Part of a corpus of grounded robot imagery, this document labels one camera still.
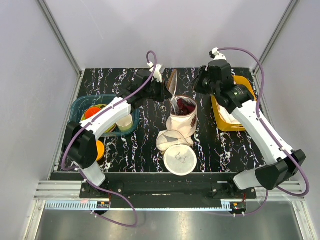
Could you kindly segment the cream laundry bag brown trim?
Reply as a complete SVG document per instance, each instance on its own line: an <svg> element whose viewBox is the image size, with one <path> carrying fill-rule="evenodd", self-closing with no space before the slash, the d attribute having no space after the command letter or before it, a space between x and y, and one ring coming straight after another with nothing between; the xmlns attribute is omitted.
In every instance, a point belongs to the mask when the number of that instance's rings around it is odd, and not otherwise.
<svg viewBox="0 0 320 240"><path fill-rule="evenodd" d="M196 132L197 119L198 119L198 104L197 102L187 95L177 95L178 88L178 71L175 69L168 81L167 89L172 97L170 102L170 115L166 122L168 131L178 131L184 138L191 138ZM178 99L184 99L186 102L195 106L195 110L188 115L177 115L178 112Z"/></svg>

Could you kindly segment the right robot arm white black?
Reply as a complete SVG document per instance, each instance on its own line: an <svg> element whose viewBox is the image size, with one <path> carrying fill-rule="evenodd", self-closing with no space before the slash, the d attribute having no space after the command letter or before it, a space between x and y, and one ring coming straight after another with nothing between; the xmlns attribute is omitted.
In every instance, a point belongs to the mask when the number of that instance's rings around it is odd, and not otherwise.
<svg viewBox="0 0 320 240"><path fill-rule="evenodd" d="M228 195L239 198L251 187L269 191L293 177L306 159L275 131L260 112L254 95L243 84L236 84L231 65L226 60L212 60L201 66L194 79L197 93L214 96L216 102L245 128L261 152L265 164L242 171L227 185Z"/></svg>

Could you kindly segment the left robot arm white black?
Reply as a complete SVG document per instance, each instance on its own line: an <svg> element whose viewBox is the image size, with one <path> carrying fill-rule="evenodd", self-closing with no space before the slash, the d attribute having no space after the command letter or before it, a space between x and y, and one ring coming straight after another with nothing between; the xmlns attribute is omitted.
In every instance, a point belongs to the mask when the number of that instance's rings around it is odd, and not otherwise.
<svg viewBox="0 0 320 240"><path fill-rule="evenodd" d="M105 108L82 121L70 121L62 143L63 160L70 159L76 168L91 182L90 192L97 198L108 193L105 175L96 161L97 140L119 120L132 114L145 101L164 102L172 94L162 79L162 65L139 69L134 81L125 87Z"/></svg>

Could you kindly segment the dark maroon bra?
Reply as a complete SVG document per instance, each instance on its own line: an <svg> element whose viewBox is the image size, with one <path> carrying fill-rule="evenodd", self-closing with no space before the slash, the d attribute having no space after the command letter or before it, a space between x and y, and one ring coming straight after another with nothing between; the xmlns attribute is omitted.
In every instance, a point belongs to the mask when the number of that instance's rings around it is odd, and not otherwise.
<svg viewBox="0 0 320 240"><path fill-rule="evenodd" d="M177 115L180 115L180 116L189 115L196 109L194 105L185 101L182 98L177 100L177 106L178 106Z"/></svg>

